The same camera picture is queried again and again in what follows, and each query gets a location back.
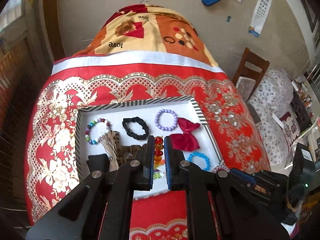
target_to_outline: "black circle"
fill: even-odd
[[[172,38],[172,37],[170,37],[170,36],[165,36],[163,39],[164,39],[167,43],[175,43],[175,42],[176,42],[175,39]]]
[[[142,129],[145,131],[145,134],[138,135],[138,134],[132,132],[127,126],[127,123],[129,123],[129,122],[137,122],[139,125],[142,126]],[[122,126],[125,129],[125,131],[127,132],[127,135],[132,137],[132,138],[134,138],[134,139],[136,139],[136,140],[145,140],[149,136],[149,127],[147,126],[146,122],[143,121],[139,117],[124,118],[123,121],[122,121]]]

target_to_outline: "tray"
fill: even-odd
[[[82,181],[87,175],[90,174],[89,168],[86,164],[89,155],[98,155],[105,153],[101,143],[90,145],[84,137],[85,130],[90,121],[95,118],[105,118],[109,120],[111,129],[118,131],[122,145],[143,145],[147,140],[137,141],[132,137],[127,136],[122,127],[122,120],[124,118],[140,117],[149,127],[150,135],[168,136],[172,133],[182,133],[181,129],[177,127],[174,131],[162,131],[156,127],[154,123],[155,114],[160,109],[171,109],[176,112],[178,117],[186,118],[192,122],[198,122],[202,125],[193,131],[193,135],[197,138],[200,149],[196,151],[206,154],[211,163],[210,170],[217,165],[223,163],[220,151],[217,147],[216,141],[209,128],[198,103],[192,96],[171,97],[171,98],[156,98],[124,102],[119,104],[108,104],[101,106],[89,106],[81,108],[78,111],[76,122],[76,165],[78,170],[79,180]],[[160,124],[163,126],[171,126],[173,123],[173,116],[171,114],[163,114],[160,118]],[[141,126],[137,123],[129,123],[128,126],[137,134],[143,134]],[[98,123],[95,129],[92,130],[90,137],[96,138],[101,136],[105,131],[105,125]],[[191,152],[184,151],[185,158],[187,159]],[[200,167],[205,167],[205,161],[199,157],[195,157],[194,161]],[[151,191],[135,191],[134,198],[145,198],[151,195],[158,195],[168,191],[167,182],[165,178],[165,165],[158,167],[157,179],[154,179],[153,189]]]

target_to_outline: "purple beaded bracelet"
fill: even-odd
[[[160,115],[162,113],[169,113],[169,114],[172,114],[174,116],[173,126],[163,127],[162,125],[159,125],[159,117],[160,117]],[[162,131],[172,131],[172,130],[174,130],[175,128],[177,128],[177,121],[178,121],[177,114],[174,111],[170,110],[170,109],[161,109],[161,110],[159,110],[159,112],[156,114],[156,117],[155,117],[155,124]]]

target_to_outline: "white fabric strip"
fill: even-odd
[[[212,67],[195,59],[177,54],[157,51],[131,50],[113,53],[107,56],[81,56],[65,59],[53,65],[52,75],[60,72],[61,70],[74,67],[112,66],[133,63],[197,67],[215,73],[224,73],[219,67]]]

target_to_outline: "poster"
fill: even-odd
[[[252,20],[249,27],[249,33],[259,37],[263,25],[267,19],[272,0],[258,0],[254,8]]]

